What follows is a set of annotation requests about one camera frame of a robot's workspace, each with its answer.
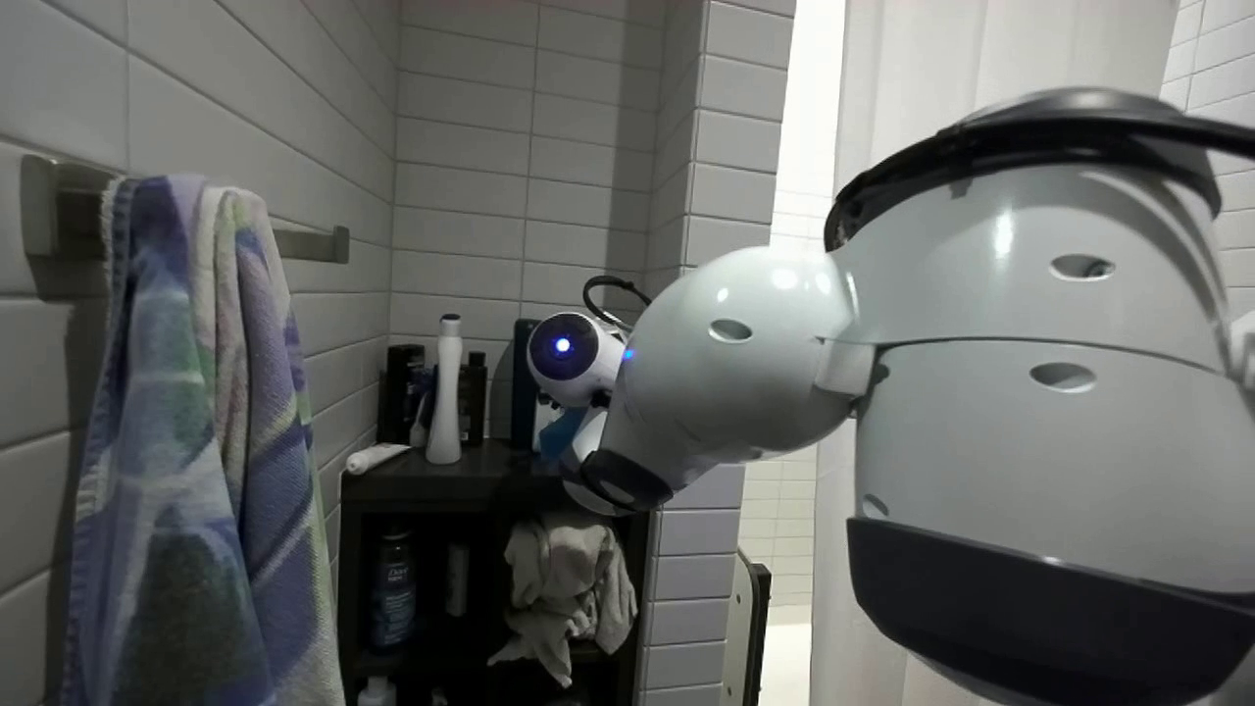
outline screw hole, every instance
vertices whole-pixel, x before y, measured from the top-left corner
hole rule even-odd
[[[1099,385],[1095,367],[1088,363],[1035,363],[1031,367],[1031,379],[1039,379],[1043,387],[1052,393],[1069,393],[1069,396],[1079,396],[1079,393],[1090,393]]]
[[[1112,259],[1099,259],[1099,253],[1058,253],[1058,259],[1052,263],[1052,270],[1054,270],[1058,280],[1074,280],[1074,282],[1101,282],[1101,280],[1113,274],[1113,263],[1112,263]]]
[[[718,340],[751,340],[754,328],[746,320],[739,320],[739,319],[714,319],[709,320],[709,337],[718,337]]]

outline striped towel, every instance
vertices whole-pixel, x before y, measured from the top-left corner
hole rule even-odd
[[[62,702],[339,706],[330,553],[262,200],[105,197],[109,340],[70,553]]]

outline shampoo bottle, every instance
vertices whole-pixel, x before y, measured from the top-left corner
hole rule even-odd
[[[428,436],[428,464],[461,464],[462,433],[461,433],[461,367],[462,367],[462,319],[439,319],[439,385],[435,385],[435,421]]]

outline black panel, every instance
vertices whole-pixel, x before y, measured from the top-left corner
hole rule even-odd
[[[1029,164],[1126,164],[1189,185],[1220,212],[1209,150],[1253,153],[1255,132],[1184,116],[1168,102],[1124,89],[1043,89],[1024,102],[975,113],[884,164],[858,174],[831,205],[826,247],[854,240],[893,205],[952,181]]]
[[[1255,640],[1248,597],[1180,592],[853,516],[863,610],[893,644],[980,682],[1069,706],[1214,693]]]
[[[654,472],[607,446],[592,451],[580,464],[580,482],[626,515],[650,515],[671,503],[671,486]]]

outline towel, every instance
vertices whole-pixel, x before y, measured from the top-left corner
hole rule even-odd
[[[505,622],[517,640],[491,664],[538,660],[552,682],[572,686],[568,640],[592,640],[607,656],[628,644],[640,608],[616,529],[556,515],[526,520],[505,542],[505,566],[517,608]]]
[[[109,340],[74,486],[62,702],[339,706],[297,332],[262,200],[105,193]]]

